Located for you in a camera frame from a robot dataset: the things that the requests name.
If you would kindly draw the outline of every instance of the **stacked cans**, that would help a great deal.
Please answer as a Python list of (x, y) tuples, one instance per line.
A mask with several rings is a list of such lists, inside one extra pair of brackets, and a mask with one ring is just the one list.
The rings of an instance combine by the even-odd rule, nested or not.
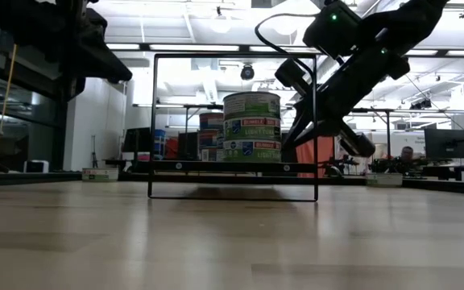
[(223, 99), (224, 160), (280, 162), (280, 97), (273, 93), (234, 93)]
[(198, 151), (201, 161), (223, 161), (223, 113), (200, 114)]

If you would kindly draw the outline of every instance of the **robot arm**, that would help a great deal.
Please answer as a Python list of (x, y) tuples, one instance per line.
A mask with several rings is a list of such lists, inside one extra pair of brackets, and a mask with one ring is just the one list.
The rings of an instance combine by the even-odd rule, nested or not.
[(77, 83), (75, 97), (85, 86), (86, 77), (105, 78), (111, 82), (129, 81), (131, 71), (104, 41), (107, 21), (88, 2), (97, 0), (0, 0), (0, 28), (11, 33), (19, 46), (33, 46), (46, 61), (58, 63), (64, 84)]
[(310, 85), (302, 83), (301, 69), (286, 60), (275, 75), (284, 85), (298, 88), (296, 118), (283, 149), (301, 145), (318, 136), (342, 137), (350, 155), (371, 156), (373, 143), (354, 133), (343, 121), (381, 80), (398, 79), (409, 72), (405, 53), (431, 34), (448, 0), (410, 0), (395, 11), (360, 19), (345, 3), (336, 1), (317, 15), (304, 34), (304, 42), (337, 59), (351, 56), (317, 89), (317, 128), (313, 120)]

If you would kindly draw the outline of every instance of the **ceiling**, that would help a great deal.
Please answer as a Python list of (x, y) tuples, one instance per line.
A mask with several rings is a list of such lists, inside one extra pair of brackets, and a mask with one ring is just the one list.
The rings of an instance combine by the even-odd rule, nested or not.
[[(345, 0), (356, 7), (358, 15), (392, 10), (405, 0)], [(107, 43), (178, 43), (178, 44), (260, 44), (253, 32), (255, 25), (268, 15), (280, 12), (312, 14), (319, 10), (310, 0), (287, 0), (273, 8), (251, 8), (251, 0), (198, 0), (192, 2), (144, 1), (144, 0), (101, 0), (92, 7), (109, 22), (106, 31)], [(216, 6), (222, 8), (222, 17), (217, 18)], [(446, 10), (429, 38), (419, 48), (464, 48), (464, 19), (460, 10)], [(287, 20), (266, 23), (263, 35), (276, 44), (301, 45), (302, 32), (309, 19)], [(119, 57), (144, 59), (141, 52), (119, 52)], [(219, 65), (213, 73), (202, 73), (191, 66), (191, 60), (176, 60), (159, 63), (159, 96), (162, 102), (178, 97), (195, 97), (198, 92), (217, 95), (237, 91), (258, 89), (271, 83), (271, 88), (280, 87), (273, 77), (281, 60), (239, 60), (237, 66)], [(252, 63), (255, 70), (253, 81), (242, 81), (239, 77), (243, 63)], [(386, 80), (377, 85), (365, 97), (360, 106), (398, 106), (402, 100), (413, 101), (419, 90), (431, 89), (433, 100), (444, 101), (450, 90), (464, 81), (464, 59), (410, 59), (409, 79)], [(275, 92), (290, 102), (294, 92)]]

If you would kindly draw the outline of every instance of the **wooden floor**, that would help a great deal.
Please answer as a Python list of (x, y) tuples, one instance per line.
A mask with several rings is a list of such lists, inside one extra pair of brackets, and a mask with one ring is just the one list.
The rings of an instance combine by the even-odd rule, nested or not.
[(0, 290), (464, 289), (461, 194), (324, 186), (314, 204), (148, 200), (146, 189), (0, 187)]

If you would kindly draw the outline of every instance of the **white wall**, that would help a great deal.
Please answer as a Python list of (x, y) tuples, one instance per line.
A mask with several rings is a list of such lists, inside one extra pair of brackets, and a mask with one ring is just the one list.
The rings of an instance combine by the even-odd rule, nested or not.
[(130, 68), (134, 76), (128, 83), (133, 104), (151, 104), (153, 98), (154, 54), (149, 53), (150, 68)]
[[(386, 132), (373, 132), (368, 135), (373, 143), (387, 144)], [(400, 156), (402, 148), (410, 146), (415, 153), (425, 153), (425, 138), (423, 131), (392, 132), (390, 134), (391, 155)]]
[(88, 78), (85, 91), (68, 104), (64, 170), (90, 168), (92, 141), (96, 135), (96, 157), (117, 158), (125, 123), (126, 97), (101, 79)]
[(126, 117), (124, 129), (148, 127), (151, 124), (151, 108), (134, 107), (134, 96), (137, 86), (141, 86), (137, 80), (126, 83)]

